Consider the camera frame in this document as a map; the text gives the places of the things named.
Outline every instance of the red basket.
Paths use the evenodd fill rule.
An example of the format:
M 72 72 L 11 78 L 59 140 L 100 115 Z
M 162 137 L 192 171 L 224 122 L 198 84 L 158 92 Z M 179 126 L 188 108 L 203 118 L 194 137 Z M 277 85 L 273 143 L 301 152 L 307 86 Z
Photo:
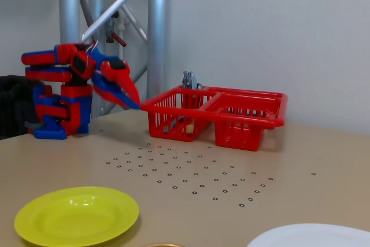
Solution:
M 153 137 L 193 141 L 216 122 L 216 145 L 257 150 L 264 129 L 284 125 L 287 96 L 281 93 L 176 87 L 142 105 Z

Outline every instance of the yellow plate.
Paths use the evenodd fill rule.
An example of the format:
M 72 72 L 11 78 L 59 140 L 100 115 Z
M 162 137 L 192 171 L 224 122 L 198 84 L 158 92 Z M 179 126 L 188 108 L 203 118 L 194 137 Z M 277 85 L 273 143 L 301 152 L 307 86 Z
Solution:
M 41 246 L 89 246 L 127 231 L 139 207 L 129 195 L 104 187 L 75 187 L 34 199 L 16 216 L 18 234 Z

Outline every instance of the table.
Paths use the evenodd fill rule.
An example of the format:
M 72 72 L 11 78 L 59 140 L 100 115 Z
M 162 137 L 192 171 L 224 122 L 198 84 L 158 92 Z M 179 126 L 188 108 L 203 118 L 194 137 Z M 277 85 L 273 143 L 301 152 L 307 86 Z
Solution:
M 213 134 L 210 126 L 192 143 L 151 138 L 146 113 L 126 111 L 65 141 L 0 141 L 2 244 L 34 246 L 14 231 L 17 211 L 75 186 L 112 187 L 139 204 L 135 225 L 101 247 L 245 247 L 296 223 L 370 230 L 370 137 L 288 123 L 247 152 L 215 146 Z

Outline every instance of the white plate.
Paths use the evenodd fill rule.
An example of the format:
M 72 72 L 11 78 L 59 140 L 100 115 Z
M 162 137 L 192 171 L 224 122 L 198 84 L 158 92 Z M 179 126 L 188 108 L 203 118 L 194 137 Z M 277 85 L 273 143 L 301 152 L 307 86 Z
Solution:
M 369 247 L 368 231 L 326 224 L 295 224 L 269 230 L 247 247 Z

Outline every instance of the white wall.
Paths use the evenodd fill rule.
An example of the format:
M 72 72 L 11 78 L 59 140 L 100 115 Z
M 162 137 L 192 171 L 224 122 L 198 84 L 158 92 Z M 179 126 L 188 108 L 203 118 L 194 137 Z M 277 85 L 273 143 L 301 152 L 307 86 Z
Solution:
M 0 7 L 0 75 L 24 75 L 24 52 L 52 49 L 60 41 L 58 0 L 0 0 Z M 81 28 L 87 28 L 83 16 Z
M 291 121 L 370 134 L 370 0 L 171 0 L 170 26 L 171 86 L 280 91 Z

